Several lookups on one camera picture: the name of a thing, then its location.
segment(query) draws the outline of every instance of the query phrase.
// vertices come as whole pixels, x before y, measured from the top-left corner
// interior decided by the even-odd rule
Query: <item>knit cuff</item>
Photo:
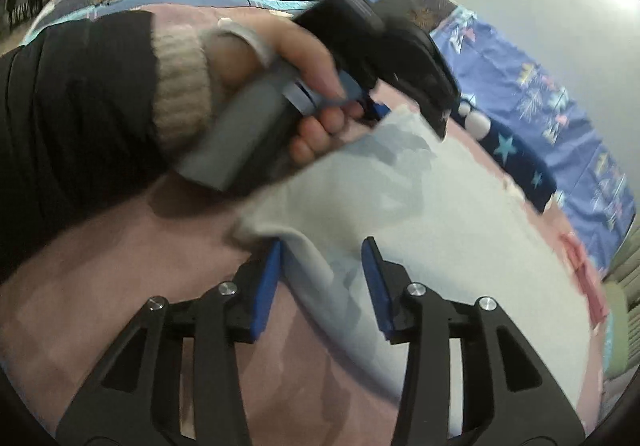
[[[196,29],[153,32],[151,43],[158,59],[153,121],[161,149],[175,155],[207,127],[222,103],[222,86],[209,69]]]

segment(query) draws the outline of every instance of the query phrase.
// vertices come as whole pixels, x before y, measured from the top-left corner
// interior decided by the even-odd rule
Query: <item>bedspread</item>
[[[586,112],[540,64],[470,10],[433,33],[462,97],[507,125],[547,164],[556,201],[604,274],[636,209],[626,175]]]

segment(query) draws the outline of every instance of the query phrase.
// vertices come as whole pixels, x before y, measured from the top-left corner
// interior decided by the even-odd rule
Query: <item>black jacket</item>
[[[151,20],[66,22],[0,58],[0,282],[61,229],[164,170]]]

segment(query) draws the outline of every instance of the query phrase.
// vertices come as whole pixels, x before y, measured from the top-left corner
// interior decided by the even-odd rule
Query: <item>pink blanket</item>
[[[154,6],[164,13],[174,8],[187,16],[183,8],[195,9]],[[218,16],[213,8],[198,14],[203,24]],[[229,16],[229,10],[220,16]],[[393,104],[402,99],[381,86],[378,100]],[[504,176],[453,122],[448,137],[465,144],[491,173]],[[552,206],[538,216],[529,206],[524,209],[571,274],[558,238],[571,230],[562,212]],[[248,256],[227,240],[236,217],[236,206],[219,203],[211,192],[169,175],[143,195],[60,235],[0,286],[2,365],[28,408],[50,431],[146,298],[196,298],[235,273]],[[602,344],[599,334],[596,338],[578,404],[588,428],[595,425],[600,403]],[[237,352],[255,444],[389,444],[395,404],[327,342],[284,284],[278,287],[260,341],[238,346]],[[189,426],[185,408],[185,434]]]

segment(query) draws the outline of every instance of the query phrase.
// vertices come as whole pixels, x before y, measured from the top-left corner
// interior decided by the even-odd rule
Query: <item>star pattern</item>
[[[472,42],[476,41],[476,32],[472,28],[465,28],[462,32],[463,36],[466,36]]]
[[[562,207],[564,206],[564,191],[562,190],[557,190],[556,193],[554,194],[554,197],[556,198],[556,203],[558,203],[558,207]]]
[[[475,12],[471,11],[471,10],[465,10],[463,12],[461,12],[458,16],[458,20],[461,24],[464,24],[465,27],[468,25],[468,23],[471,20],[476,20],[478,18],[478,16],[476,15]]]
[[[562,112],[567,108],[569,103],[569,95],[566,89],[562,87],[558,93],[552,94],[547,104],[556,112]]]
[[[464,35],[460,35],[460,28],[455,28],[451,32],[451,36],[449,37],[449,41],[453,46],[454,51],[458,54],[462,51],[462,39]]]
[[[498,142],[500,144],[494,150],[494,155],[502,157],[502,166],[504,166],[507,164],[507,158],[512,154],[518,153],[518,149],[513,146],[513,136],[504,137],[498,133]]]
[[[536,189],[537,187],[539,187],[541,182],[542,182],[542,174],[536,171],[533,174],[533,179],[531,179],[531,184],[533,185],[533,188]]]
[[[608,168],[609,154],[607,152],[601,152],[596,162],[595,173],[597,177],[600,177],[603,172]]]
[[[518,84],[521,87],[525,87],[538,75],[538,69],[534,64],[522,64],[522,70],[518,77]]]

